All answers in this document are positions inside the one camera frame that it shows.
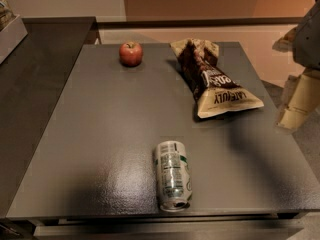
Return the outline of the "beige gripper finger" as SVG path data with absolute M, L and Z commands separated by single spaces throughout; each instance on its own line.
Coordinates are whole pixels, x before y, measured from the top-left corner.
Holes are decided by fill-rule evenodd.
M 288 77 L 276 125 L 287 130 L 297 130 L 319 106 L 320 71 L 306 68 L 298 77 Z
M 289 30 L 284 36 L 282 36 L 273 44 L 272 49 L 280 52 L 291 51 L 293 47 L 293 41 L 296 36 L 296 31 L 296 27 Z

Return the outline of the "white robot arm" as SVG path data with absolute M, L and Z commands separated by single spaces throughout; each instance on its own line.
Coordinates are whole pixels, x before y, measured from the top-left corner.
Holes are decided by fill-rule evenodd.
M 281 96 L 276 125 L 295 131 L 320 104 L 320 1 L 298 24 L 292 42 L 293 60 L 305 67 L 289 76 Z

